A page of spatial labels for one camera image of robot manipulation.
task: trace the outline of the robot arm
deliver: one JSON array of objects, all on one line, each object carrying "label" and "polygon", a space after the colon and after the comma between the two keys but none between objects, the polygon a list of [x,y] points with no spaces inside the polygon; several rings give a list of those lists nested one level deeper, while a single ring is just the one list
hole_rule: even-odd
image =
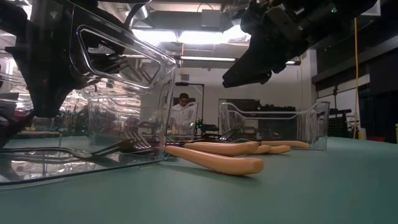
[{"label": "robot arm", "polygon": [[226,88],[267,82],[285,63],[342,31],[377,0],[251,0],[241,28],[251,35],[246,53],[224,74]]}]

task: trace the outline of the cable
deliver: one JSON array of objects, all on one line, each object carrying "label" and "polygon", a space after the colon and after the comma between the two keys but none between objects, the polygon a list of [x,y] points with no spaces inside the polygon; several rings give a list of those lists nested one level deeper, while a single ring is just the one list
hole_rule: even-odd
[{"label": "cable", "polygon": [[130,25],[131,25],[131,23],[132,23],[132,19],[133,19],[133,17],[134,17],[134,15],[138,12],[138,10],[141,8],[141,7],[143,7],[145,4],[135,4],[133,7],[132,7],[132,9],[131,9],[131,11],[129,12],[129,14],[127,15],[127,18],[126,18],[126,20],[124,21],[124,24],[123,24],[123,26],[124,26],[124,28],[126,29],[126,30],[130,30]]},{"label": "cable", "polygon": [[208,6],[211,8],[211,10],[214,10],[213,7],[212,7],[210,4],[205,3],[205,2],[202,2],[202,3],[199,4],[198,9],[197,9],[197,12],[199,12],[199,8],[200,8],[200,6],[201,6],[203,3],[206,4],[206,5],[208,5]]},{"label": "cable", "polygon": [[357,20],[354,19],[354,36],[355,36],[355,67],[356,67],[356,78],[355,78],[355,109],[354,109],[354,139],[356,139],[356,120],[357,120],[357,106],[358,106],[358,77],[359,77],[359,65],[358,65],[358,26]]}]

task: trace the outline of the white wall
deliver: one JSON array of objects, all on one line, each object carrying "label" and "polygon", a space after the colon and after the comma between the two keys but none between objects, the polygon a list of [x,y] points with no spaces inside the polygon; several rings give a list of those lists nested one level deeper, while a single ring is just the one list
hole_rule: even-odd
[{"label": "white wall", "polygon": [[[299,110],[308,109],[316,98],[315,88],[311,84],[311,76],[316,74],[311,60],[316,59],[313,53],[307,54],[302,67],[287,66],[279,74],[273,74],[272,78],[264,85],[251,84],[236,88],[224,88],[222,76],[227,69],[184,68],[183,72],[190,75],[190,83],[205,84],[205,109],[204,120],[208,124],[218,124],[219,99],[260,99],[262,105],[295,106]],[[180,70],[177,69],[176,82],[180,82]],[[196,98],[200,104],[198,116],[201,116],[201,94],[190,87],[175,86],[174,97],[181,93],[188,93]]]},{"label": "white wall", "polygon": [[[369,74],[364,75],[362,77],[358,78],[358,86],[365,85],[370,82],[370,76]],[[351,113],[347,114],[347,120],[348,121],[354,121],[354,116],[355,116],[355,98],[358,100],[358,96],[356,94],[355,88],[356,80],[352,79],[350,81],[341,83],[337,86],[337,95],[336,95],[336,102],[337,106],[336,108],[339,110],[351,110]],[[328,101],[330,102],[330,108],[335,108],[335,96],[333,96],[333,90],[335,87],[329,87],[324,90],[318,91],[318,96],[319,98],[317,101]],[[361,127],[361,120],[360,120],[360,113],[359,113],[359,101],[357,101],[358,104],[356,105],[357,109],[357,121],[358,126]]]}]

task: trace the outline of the teal table surface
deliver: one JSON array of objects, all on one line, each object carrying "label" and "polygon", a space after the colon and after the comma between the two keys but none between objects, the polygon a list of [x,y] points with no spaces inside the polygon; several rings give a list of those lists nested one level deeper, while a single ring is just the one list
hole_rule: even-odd
[{"label": "teal table surface", "polygon": [[330,138],[249,177],[182,159],[0,190],[1,223],[398,223],[398,146]]}]

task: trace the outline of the yellow cable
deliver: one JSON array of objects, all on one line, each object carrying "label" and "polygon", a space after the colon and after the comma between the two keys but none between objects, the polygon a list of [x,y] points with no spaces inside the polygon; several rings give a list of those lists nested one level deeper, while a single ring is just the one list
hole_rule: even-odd
[{"label": "yellow cable", "polygon": [[354,114],[354,139],[356,139],[356,120],[357,120],[357,106],[358,106],[358,77],[359,77],[359,65],[358,65],[358,27],[356,18],[354,19],[354,36],[355,36],[355,66],[356,66],[356,78],[355,78],[355,114]]}]

